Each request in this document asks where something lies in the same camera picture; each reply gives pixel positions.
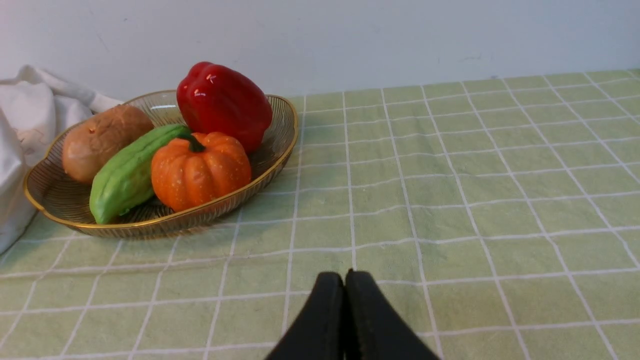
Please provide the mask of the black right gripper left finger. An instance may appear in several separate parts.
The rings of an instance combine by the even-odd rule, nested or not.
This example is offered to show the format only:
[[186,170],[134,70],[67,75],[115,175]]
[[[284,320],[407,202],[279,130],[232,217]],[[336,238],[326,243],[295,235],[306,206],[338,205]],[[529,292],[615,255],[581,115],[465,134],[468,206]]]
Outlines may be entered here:
[[345,288],[336,272],[318,273],[313,289],[295,321],[267,360],[342,360],[342,326]]

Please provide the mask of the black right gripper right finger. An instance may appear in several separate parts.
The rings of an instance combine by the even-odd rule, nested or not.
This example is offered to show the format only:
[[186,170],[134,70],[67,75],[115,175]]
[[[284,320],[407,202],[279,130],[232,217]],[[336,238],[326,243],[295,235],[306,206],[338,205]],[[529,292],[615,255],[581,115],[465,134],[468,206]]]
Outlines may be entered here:
[[370,272],[345,278],[346,360],[438,360],[384,296]]

